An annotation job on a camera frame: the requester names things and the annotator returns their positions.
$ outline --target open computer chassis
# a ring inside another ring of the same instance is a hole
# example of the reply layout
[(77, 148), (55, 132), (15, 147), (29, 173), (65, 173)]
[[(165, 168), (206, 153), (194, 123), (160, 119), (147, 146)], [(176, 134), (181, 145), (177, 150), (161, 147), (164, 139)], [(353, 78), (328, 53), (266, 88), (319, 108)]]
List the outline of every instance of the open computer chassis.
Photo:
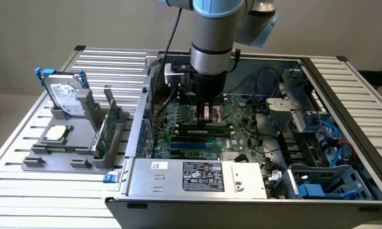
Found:
[[(173, 52), (169, 62), (189, 58)], [(154, 122), (150, 93), (141, 96), (121, 193), (106, 199), (121, 225), (353, 228), (382, 220), (382, 158), (313, 61), (250, 54), (241, 59), (228, 89), (252, 69), (272, 66), (281, 78), (264, 74), (256, 91), (249, 85), (222, 94), (204, 128), (188, 87)], [(145, 82), (158, 69), (150, 66)], [(337, 145), (345, 141), (355, 148)], [(210, 183), (212, 172), (224, 185)], [(190, 185), (193, 178), (208, 185)]]

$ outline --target warning label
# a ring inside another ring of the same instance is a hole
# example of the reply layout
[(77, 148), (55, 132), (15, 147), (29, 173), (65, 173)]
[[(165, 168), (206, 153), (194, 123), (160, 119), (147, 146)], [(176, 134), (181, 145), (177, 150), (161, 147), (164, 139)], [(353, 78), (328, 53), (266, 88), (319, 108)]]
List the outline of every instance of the warning label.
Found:
[(225, 192), (222, 163), (184, 162), (184, 189), (192, 192)]

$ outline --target blue latch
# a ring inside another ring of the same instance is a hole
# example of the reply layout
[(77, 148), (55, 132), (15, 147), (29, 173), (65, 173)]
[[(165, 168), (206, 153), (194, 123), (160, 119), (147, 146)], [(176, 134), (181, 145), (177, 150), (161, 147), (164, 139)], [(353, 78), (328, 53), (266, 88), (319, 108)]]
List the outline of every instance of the blue latch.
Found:
[(45, 83), (43, 77), (42, 77), (42, 68), (41, 68), (41, 67), (37, 67), (35, 72), (37, 72), (37, 77), (38, 77), (38, 79), (39, 79), (39, 81), (41, 81), (41, 84), (42, 84), (43, 86), (46, 86), (46, 83)]
[(79, 76), (82, 77), (82, 83), (86, 89), (90, 89), (90, 83), (87, 79), (87, 73), (83, 70), (79, 70)]
[(117, 183), (118, 175), (107, 173), (103, 176), (103, 183)]
[(45, 75), (54, 75), (55, 73), (57, 73), (57, 69), (51, 69), (51, 68), (49, 69), (47, 68), (47, 69), (43, 70), (43, 74)]
[(41, 67), (37, 67), (35, 72), (37, 72), (37, 77), (38, 77), (38, 79), (39, 79), (39, 81), (41, 81), (41, 84), (42, 84), (42, 86), (46, 88), (46, 91), (47, 91), (47, 93), (49, 93), (49, 96), (50, 96), (50, 98), (51, 98), (51, 100), (53, 100), (53, 102), (54, 102), (54, 107), (55, 107), (55, 109), (58, 110), (59, 108), (58, 108), (58, 106), (57, 106), (57, 102), (55, 102), (55, 100), (54, 100), (54, 98), (53, 98), (53, 96), (51, 96), (51, 92), (50, 92), (50, 90), (49, 90), (49, 87), (47, 87), (47, 85), (46, 85), (46, 81), (45, 81), (45, 79), (43, 79), (43, 74), (49, 74), (50, 72), (53, 72), (51, 70), (54, 70), (54, 71), (57, 72), (55, 69), (45, 69), (45, 71), (42, 72), (42, 68), (41, 68)]
[(305, 199), (357, 199), (357, 191), (351, 190), (344, 193), (325, 193), (320, 184), (303, 184), (300, 194)]

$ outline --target white wall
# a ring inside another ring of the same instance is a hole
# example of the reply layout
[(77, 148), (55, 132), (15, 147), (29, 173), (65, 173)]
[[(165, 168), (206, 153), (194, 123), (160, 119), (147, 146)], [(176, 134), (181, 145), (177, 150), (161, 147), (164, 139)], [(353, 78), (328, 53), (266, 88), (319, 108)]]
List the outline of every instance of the white wall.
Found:
[[(360, 69), (382, 67), (382, 0), (276, 0), (280, 20), (262, 49), (345, 55)], [(0, 0), (0, 93), (39, 94), (34, 68), (59, 68), (81, 45), (164, 49), (177, 9), (156, 0)], [(188, 50), (192, 12), (173, 49)]]

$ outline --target hard drive label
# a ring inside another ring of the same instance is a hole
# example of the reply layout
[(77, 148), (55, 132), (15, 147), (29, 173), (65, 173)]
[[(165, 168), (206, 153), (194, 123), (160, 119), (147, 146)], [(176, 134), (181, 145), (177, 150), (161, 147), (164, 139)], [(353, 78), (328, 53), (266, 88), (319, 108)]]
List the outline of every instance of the hard drive label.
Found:
[(85, 115), (82, 103), (77, 100), (77, 90), (71, 85), (55, 83), (51, 85), (55, 99), (61, 104), (61, 108), (71, 116)]
[(184, 189), (190, 192), (225, 192), (222, 163), (184, 162)]

